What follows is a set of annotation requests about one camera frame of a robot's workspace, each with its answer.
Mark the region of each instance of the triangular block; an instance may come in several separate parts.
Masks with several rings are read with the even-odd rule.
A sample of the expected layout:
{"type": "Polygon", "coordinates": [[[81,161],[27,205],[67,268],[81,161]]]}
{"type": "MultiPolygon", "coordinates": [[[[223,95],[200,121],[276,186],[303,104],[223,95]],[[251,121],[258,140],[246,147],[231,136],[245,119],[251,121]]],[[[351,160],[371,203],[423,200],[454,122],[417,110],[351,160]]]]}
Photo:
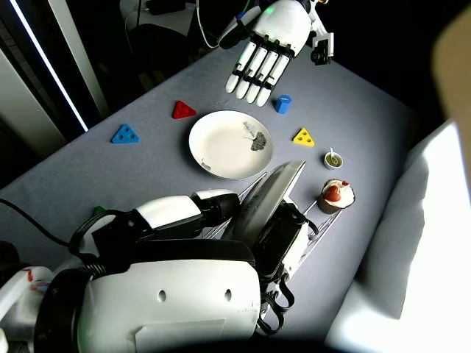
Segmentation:
{"type": "Polygon", "coordinates": [[[174,119],[186,118],[193,115],[196,115],[196,110],[189,107],[185,102],[178,101],[175,104],[174,113],[172,115],[174,119]]]}
{"type": "Polygon", "coordinates": [[[116,135],[111,140],[113,143],[136,143],[139,142],[139,136],[131,129],[128,124],[123,124],[116,135]]]}
{"type": "Polygon", "coordinates": [[[314,139],[309,135],[308,130],[304,127],[294,137],[293,142],[303,146],[314,147],[314,139]]]}

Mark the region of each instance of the robot finger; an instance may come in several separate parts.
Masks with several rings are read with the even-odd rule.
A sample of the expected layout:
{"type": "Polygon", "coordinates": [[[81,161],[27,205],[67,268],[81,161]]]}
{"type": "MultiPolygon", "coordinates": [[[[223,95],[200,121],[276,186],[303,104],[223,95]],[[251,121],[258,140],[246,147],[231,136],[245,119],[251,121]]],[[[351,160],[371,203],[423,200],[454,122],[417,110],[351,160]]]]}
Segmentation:
{"type": "Polygon", "coordinates": [[[247,63],[252,58],[253,53],[257,49],[257,44],[250,41],[238,58],[237,63],[234,66],[233,72],[229,76],[226,83],[226,92],[232,93],[237,87],[239,79],[244,75],[247,63]]]}
{"type": "Polygon", "coordinates": [[[245,96],[245,93],[247,93],[250,83],[252,83],[255,73],[262,65],[263,59],[265,59],[267,52],[268,50],[266,50],[266,48],[264,48],[263,46],[260,46],[258,48],[257,52],[255,53],[255,56],[250,62],[248,69],[245,72],[245,75],[238,84],[237,91],[235,92],[237,98],[242,99],[245,96]]]}
{"type": "Polygon", "coordinates": [[[261,90],[260,90],[260,93],[258,94],[257,101],[256,101],[256,104],[259,107],[262,107],[266,103],[268,98],[270,97],[273,87],[277,84],[281,75],[285,71],[285,68],[289,63],[289,60],[290,60],[290,57],[287,55],[280,55],[278,57],[277,62],[275,63],[275,66],[270,72],[270,75],[268,75],[268,77],[266,78],[266,80],[263,82],[261,86],[261,90]]]}
{"type": "Polygon", "coordinates": [[[271,51],[265,57],[260,70],[258,70],[257,75],[255,75],[254,82],[250,85],[249,91],[247,93],[246,100],[248,103],[253,103],[257,98],[258,92],[260,91],[263,81],[268,76],[269,72],[273,68],[273,65],[276,63],[278,58],[278,53],[276,51],[271,51]]]}

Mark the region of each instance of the yellow triangle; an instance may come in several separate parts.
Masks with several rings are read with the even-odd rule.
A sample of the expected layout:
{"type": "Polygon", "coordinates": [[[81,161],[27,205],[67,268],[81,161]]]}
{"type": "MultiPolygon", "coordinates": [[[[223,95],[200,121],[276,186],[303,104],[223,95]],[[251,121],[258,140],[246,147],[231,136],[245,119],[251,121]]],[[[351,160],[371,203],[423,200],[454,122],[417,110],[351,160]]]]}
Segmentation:
{"type": "Polygon", "coordinates": [[[304,146],[314,147],[314,139],[309,135],[309,131],[304,127],[294,137],[293,142],[304,146]]]}

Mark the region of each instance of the brown cupcake liner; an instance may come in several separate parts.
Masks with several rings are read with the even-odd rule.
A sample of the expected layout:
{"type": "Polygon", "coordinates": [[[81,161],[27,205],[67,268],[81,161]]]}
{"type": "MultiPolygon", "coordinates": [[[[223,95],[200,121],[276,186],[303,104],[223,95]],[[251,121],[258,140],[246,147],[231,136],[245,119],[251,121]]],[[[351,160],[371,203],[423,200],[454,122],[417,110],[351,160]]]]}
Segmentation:
{"type": "MultiPolygon", "coordinates": [[[[333,180],[340,180],[340,179],[329,179],[328,181],[325,182],[324,186],[322,187],[322,189],[324,190],[324,188],[327,186],[327,184],[333,180]]],[[[352,192],[353,192],[353,202],[351,204],[349,204],[348,206],[346,206],[345,208],[348,208],[350,207],[352,204],[355,203],[355,200],[356,200],[356,195],[355,195],[355,191],[353,190],[352,188],[352,192]]],[[[327,213],[328,215],[331,215],[337,211],[340,211],[340,210],[344,210],[345,208],[341,208],[341,207],[337,207],[337,206],[332,206],[331,204],[328,204],[327,201],[325,201],[324,199],[324,195],[322,194],[322,191],[321,191],[321,194],[319,195],[319,197],[317,198],[317,207],[323,212],[323,213],[327,213]]]]}

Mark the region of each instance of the gray table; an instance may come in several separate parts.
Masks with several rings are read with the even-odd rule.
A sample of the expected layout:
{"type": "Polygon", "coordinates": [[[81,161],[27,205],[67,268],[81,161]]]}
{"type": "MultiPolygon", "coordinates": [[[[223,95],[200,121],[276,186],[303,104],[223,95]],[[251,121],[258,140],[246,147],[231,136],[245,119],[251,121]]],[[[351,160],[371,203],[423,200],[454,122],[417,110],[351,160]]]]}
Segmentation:
{"type": "MultiPolygon", "coordinates": [[[[216,110],[239,110],[259,119],[275,143],[266,169],[289,160],[307,161],[291,197],[303,210],[327,179],[347,179],[355,204],[341,215],[289,287],[296,304],[281,335],[323,338],[350,286],[408,151],[408,133],[416,120],[404,104],[340,65],[314,66],[305,48],[286,69],[272,98],[288,94],[293,102],[278,115],[269,102],[259,108],[224,91],[243,46],[215,50],[90,132],[52,155],[0,192],[68,240],[96,205],[130,210],[151,199],[191,194],[208,188],[245,189],[256,177],[227,181],[211,176],[193,160],[188,134],[198,118],[216,110]],[[175,101],[183,100],[197,117],[175,121],[175,101]],[[128,123],[140,136],[136,144],[110,139],[128,123]],[[313,148],[291,139],[301,127],[314,137],[313,148]],[[344,158],[344,167],[329,171],[322,156],[329,146],[344,158]]],[[[322,220],[319,211],[314,220],[322,220]]],[[[68,253],[45,239],[24,219],[1,209],[2,240],[13,242],[23,261],[55,266],[68,253]]]]}

